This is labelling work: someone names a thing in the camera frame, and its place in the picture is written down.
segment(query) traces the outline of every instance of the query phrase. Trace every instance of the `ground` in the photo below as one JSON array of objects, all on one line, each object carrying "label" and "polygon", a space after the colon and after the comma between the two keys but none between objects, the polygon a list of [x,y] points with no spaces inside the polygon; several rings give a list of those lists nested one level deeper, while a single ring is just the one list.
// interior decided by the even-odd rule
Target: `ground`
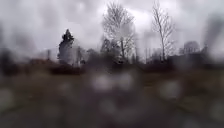
[{"label": "ground", "polygon": [[[33,126],[26,127],[42,127],[43,122],[39,120],[41,114],[37,110],[40,104],[49,100],[58,101],[58,88],[67,84],[79,90],[80,82],[84,78],[85,75],[52,76],[46,73],[2,78],[0,95],[4,98],[0,98],[0,126],[11,128],[15,127],[13,125],[33,122]],[[139,78],[146,96],[156,97],[165,105],[175,106],[178,111],[215,121],[217,127],[224,122],[223,71],[146,73],[139,74]]]}]

